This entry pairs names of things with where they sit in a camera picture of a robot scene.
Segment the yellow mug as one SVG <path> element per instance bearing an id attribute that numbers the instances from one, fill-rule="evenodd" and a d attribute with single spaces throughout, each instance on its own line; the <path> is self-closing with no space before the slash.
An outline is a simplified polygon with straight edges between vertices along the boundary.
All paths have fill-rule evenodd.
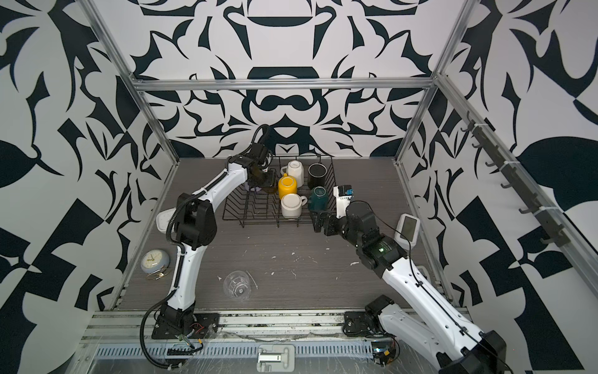
<path id="1" fill-rule="evenodd" d="M 282 200 L 287 195 L 297 194 L 297 179 L 286 173 L 278 181 L 278 196 Z"/>

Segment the white faceted mug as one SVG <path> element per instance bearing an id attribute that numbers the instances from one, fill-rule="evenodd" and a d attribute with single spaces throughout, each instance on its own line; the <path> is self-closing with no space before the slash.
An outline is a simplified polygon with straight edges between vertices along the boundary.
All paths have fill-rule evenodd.
<path id="1" fill-rule="evenodd" d="M 304 166 L 299 160 L 289 161 L 287 165 L 280 169 L 282 175 L 287 175 L 295 178 L 297 187 L 304 185 Z"/>

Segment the white mug red inside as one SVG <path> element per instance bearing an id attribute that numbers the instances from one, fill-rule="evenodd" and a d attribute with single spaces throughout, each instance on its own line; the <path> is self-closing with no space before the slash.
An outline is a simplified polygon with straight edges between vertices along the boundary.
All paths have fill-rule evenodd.
<path id="1" fill-rule="evenodd" d="M 308 202 L 306 196 L 300 196 L 297 193 L 289 193 L 283 197 L 281 203 L 281 213 L 286 219 L 298 219 L 301 216 L 302 208 Z"/>

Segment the cream mug dark green outside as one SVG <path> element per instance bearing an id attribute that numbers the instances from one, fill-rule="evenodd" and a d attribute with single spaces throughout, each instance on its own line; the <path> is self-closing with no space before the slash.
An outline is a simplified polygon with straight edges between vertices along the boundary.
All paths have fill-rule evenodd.
<path id="1" fill-rule="evenodd" d="M 311 191 L 311 196 L 308 202 L 308 209 L 310 211 L 326 211 L 329 202 L 329 195 L 325 187 L 316 186 Z"/>

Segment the black mug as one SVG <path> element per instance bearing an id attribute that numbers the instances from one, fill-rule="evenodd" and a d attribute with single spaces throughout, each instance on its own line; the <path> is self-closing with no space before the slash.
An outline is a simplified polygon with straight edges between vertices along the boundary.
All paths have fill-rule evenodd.
<path id="1" fill-rule="evenodd" d="M 316 187 L 325 187 L 327 166 L 321 163 L 314 163 L 308 167 L 308 188 L 314 190 Z"/>

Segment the clear glass cup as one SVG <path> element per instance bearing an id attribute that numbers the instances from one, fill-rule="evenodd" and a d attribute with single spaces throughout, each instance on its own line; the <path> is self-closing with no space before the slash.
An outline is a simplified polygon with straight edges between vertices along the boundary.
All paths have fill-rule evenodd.
<path id="1" fill-rule="evenodd" d="M 233 271 L 224 279 L 223 290 L 230 299 L 244 302 L 251 296 L 252 281 L 246 272 Z"/>

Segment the lilac plastic cup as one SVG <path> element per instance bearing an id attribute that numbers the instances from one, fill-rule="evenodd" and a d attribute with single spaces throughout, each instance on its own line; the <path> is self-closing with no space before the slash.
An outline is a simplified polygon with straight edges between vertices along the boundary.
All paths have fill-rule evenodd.
<path id="1" fill-rule="evenodd" d="M 251 192 L 251 193 L 258 193 L 260 191 L 260 188 L 259 187 L 255 187 L 255 186 L 246 185 L 245 186 L 245 190 L 248 191 L 248 192 Z"/>

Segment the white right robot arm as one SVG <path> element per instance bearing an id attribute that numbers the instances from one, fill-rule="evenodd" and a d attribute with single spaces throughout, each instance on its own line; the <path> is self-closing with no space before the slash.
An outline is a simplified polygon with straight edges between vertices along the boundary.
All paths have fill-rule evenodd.
<path id="1" fill-rule="evenodd" d="M 345 215 L 313 210 L 315 232 L 339 235 L 356 249 L 361 263 L 397 291 L 419 316 L 407 315 L 385 296 L 366 310 L 378 333 L 409 345 L 440 373 L 503 373 L 506 342 L 495 331 L 484 332 L 455 309 L 414 265 L 409 253 L 380 232 L 368 203 L 349 203 Z"/>

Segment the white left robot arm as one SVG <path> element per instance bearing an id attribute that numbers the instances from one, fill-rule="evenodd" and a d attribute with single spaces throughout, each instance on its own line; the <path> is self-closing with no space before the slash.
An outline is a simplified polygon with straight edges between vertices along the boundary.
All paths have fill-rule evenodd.
<path id="1" fill-rule="evenodd" d="M 240 154 L 229 157 L 226 167 L 207 185 L 192 194 L 179 196 L 176 208 L 163 211 L 167 218 L 166 240 L 177 246 L 174 275 L 167 296 L 153 309 L 159 310 L 157 326 L 171 336 L 193 334 L 196 283 L 202 258 L 217 234 L 216 210 L 241 185 L 272 188 L 276 173 L 269 171 L 272 153 L 263 143 L 252 143 Z"/>

